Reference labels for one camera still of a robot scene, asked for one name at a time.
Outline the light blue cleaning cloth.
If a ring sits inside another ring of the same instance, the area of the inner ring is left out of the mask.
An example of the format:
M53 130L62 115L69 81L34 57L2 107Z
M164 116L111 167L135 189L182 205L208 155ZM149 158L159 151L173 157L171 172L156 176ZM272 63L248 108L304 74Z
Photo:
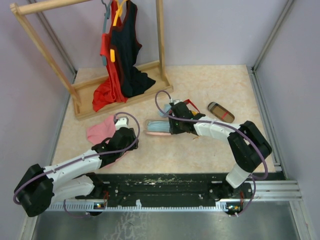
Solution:
M147 124L149 132L164 132L170 133L170 123L163 120L151 120Z

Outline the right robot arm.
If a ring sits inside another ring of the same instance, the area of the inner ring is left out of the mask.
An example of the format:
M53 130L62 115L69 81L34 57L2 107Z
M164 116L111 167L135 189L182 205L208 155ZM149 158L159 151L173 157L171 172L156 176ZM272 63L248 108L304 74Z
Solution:
M253 122L247 120L243 124L233 124L212 119L202 113L194 114L182 101L170 104L168 119L172 135L189 133L229 144L235 164L223 185L227 197L235 198L241 192L242 183L260 164L264 166L263 177L267 177L266 158L271 155L272 148Z

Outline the orange sunglasses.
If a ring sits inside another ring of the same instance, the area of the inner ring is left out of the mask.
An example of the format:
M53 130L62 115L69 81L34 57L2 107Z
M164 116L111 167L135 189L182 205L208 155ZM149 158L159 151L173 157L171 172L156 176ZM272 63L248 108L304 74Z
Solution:
M199 120L201 120L201 118L205 117L206 115L203 113L196 113L193 116L193 120L196 120L196 122L192 123L192 127L191 127L191 133L193 135L195 135L194 139L197 139L200 137L200 135L197 132L197 129L199 128L200 124L202 124L201 122L199 122Z

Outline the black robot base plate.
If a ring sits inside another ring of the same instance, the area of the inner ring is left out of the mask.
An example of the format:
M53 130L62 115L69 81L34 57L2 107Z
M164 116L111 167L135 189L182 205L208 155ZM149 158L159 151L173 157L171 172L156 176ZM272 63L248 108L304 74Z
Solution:
M222 199L237 202L253 195L250 183L233 188L225 173L97 174L97 189L79 200L100 199L108 207L214 207Z

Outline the pink shirt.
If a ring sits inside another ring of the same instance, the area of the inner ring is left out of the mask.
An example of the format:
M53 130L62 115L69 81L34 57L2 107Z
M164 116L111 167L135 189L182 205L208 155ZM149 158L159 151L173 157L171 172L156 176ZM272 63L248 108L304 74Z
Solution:
M110 138L116 132L116 126L114 123L114 116L110 115L101 123L93 125L86 129L86 138L94 146L99 145L100 143L105 143L104 146L107 146Z

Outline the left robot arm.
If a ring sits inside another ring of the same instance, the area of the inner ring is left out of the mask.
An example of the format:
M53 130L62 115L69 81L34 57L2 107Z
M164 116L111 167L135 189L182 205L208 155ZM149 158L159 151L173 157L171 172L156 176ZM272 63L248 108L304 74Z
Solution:
M90 150L66 162L30 166L13 192L13 202L29 217L42 214L58 201L75 197L101 197L104 186L94 171L110 166L128 151L138 148L140 132L121 127Z

